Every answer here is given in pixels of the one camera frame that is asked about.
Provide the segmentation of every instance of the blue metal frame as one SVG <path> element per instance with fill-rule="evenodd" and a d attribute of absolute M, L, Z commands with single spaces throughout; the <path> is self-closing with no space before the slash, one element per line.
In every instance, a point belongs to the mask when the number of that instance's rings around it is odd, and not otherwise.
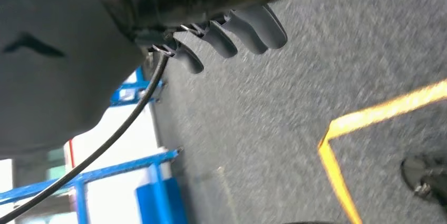
<path fill-rule="evenodd" d="M 129 105 L 129 104 L 136 104 L 140 100 L 139 97 L 139 90 L 146 89 L 150 83 L 150 81 L 146 81 L 143 76 L 143 69 L 141 67 L 138 67 L 137 70 L 135 70 L 135 74 L 137 75 L 137 81 L 134 83 L 123 83 L 121 86 L 113 93 L 112 97 L 110 98 L 110 107 L 116 107 L 116 106 L 123 106 L 123 105 Z M 163 81 L 160 80 L 157 84 L 158 88 L 163 87 Z M 122 101 L 120 100 L 120 91 L 121 90 L 134 90 L 135 93 L 133 94 L 133 99 Z M 151 98 L 149 102 L 155 102 L 155 98 Z"/>
<path fill-rule="evenodd" d="M 144 167 L 149 167 L 151 179 L 153 181 L 155 202 L 160 213 L 160 221 L 163 224 L 173 224 L 172 212 L 169 207 L 169 199 L 163 182 L 160 165 L 164 162 L 170 161 L 178 156 L 177 150 L 168 151 L 161 154 L 152 155 L 150 157 L 137 159 L 130 162 L 113 165 L 107 168 L 89 171 L 79 174 L 70 182 L 65 184 L 62 189 L 74 187 L 76 190 L 76 209 L 79 224 L 88 224 L 88 211 L 85 200 L 85 185 L 86 183 L 110 177 L 113 175 L 129 172 Z M 0 193 L 0 206 L 7 203 L 12 203 L 21 199 L 32 197 L 46 187 L 54 183 L 57 179 L 23 186 L 10 191 Z"/>

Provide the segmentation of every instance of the black cable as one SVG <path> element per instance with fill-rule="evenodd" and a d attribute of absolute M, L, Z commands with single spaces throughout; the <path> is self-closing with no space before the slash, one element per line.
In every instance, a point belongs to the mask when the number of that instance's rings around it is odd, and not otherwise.
<path fill-rule="evenodd" d="M 158 82 L 161 79 L 161 75 L 166 68 L 166 64 L 168 63 L 168 57 L 162 56 L 160 61 L 158 62 L 157 68 L 152 76 L 151 82 L 149 86 L 146 88 L 146 92 L 141 100 L 138 102 L 135 109 L 129 115 L 129 117 L 124 121 L 124 123 L 115 131 L 115 133 L 110 136 L 110 138 L 103 143 L 95 152 L 93 152 L 89 157 L 87 157 L 83 162 L 74 167 L 69 173 L 65 174 L 63 177 L 59 178 L 52 185 L 45 188 L 45 190 L 41 191 L 39 194 L 34 196 L 30 201 L 24 203 L 20 207 L 12 210 L 7 213 L 5 216 L 0 218 L 0 224 L 7 224 L 8 222 L 14 220 L 18 216 L 24 214 L 26 211 L 30 210 L 44 199 L 51 196 L 53 193 L 57 192 L 60 188 L 62 188 L 66 183 L 76 177 L 79 173 L 81 173 L 87 166 L 89 166 L 93 161 L 95 161 L 98 157 L 100 157 L 110 146 L 112 146 L 129 128 L 129 126 L 135 121 L 138 115 L 146 106 L 147 102 L 150 100 L 152 94 L 157 88 Z"/>

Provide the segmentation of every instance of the black plastic lever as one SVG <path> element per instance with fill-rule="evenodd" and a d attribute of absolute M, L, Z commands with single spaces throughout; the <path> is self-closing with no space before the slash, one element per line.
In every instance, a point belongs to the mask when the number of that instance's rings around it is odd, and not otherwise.
<path fill-rule="evenodd" d="M 268 47 L 278 49 L 287 43 L 287 33 L 268 5 L 238 9 L 235 14 L 249 23 Z"/>
<path fill-rule="evenodd" d="M 173 42 L 162 47 L 166 49 L 166 55 L 178 59 L 189 72 L 198 74 L 203 71 L 204 66 L 197 55 L 180 41 L 173 39 Z"/>
<path fill-rule="evenodd" d="M 225 21 L 215 23 L 234 33 L 252 53 L 263 54 L 267 51 L 267 46 L 261 41 L 253 27 L 236 16 L 233 11 L 228 12 Z"/>
<path fill-rule="evenodd" d="M 215 23 L 206 21 L 203 24 L 191 25 L 194 29 L 184 25 L 181 27 L 199 39 L 208 42 L 223 58 L 231 58 L 238 53 L 231 39 Z"/>

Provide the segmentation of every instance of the yellow tape line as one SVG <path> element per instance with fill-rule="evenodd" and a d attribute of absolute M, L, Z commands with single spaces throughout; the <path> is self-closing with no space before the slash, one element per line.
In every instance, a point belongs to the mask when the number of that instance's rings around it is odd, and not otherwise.
<path fill-rule="evenodd" d="M 326 135 L 318 144 L 318 154 L 326 170 L 329 181 L 331 182 L 332 188 L 351 223 L 361 224 L 362 219 L 360 218 L 352 201 L 351 194 L 346 187 L 340 166 L 329 145 L 329 141 L 394 116 L 414 111 L 442 99 L 447 99 L 447 79 L 384 103 L 349 113 L 331 121 Z"/>

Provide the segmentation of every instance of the gray carpet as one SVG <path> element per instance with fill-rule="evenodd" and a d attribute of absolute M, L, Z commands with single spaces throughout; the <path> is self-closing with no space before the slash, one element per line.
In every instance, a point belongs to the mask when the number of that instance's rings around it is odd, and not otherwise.
<path fill-rule="evenodd" d="M 253 55 L 234 38 L 224 60 L 192 35 L 205 65 L 170 61 L 156 105 L 191 223 L 348 223 L 317 155 L 331 119 L 447 78 L 447 0 L 284 0 L 271 4 L 289 42 Z M 413 198 L 399 164 L 447 149 L 447 102 L 332 144 L 364 223 L 445 223 Z"/>

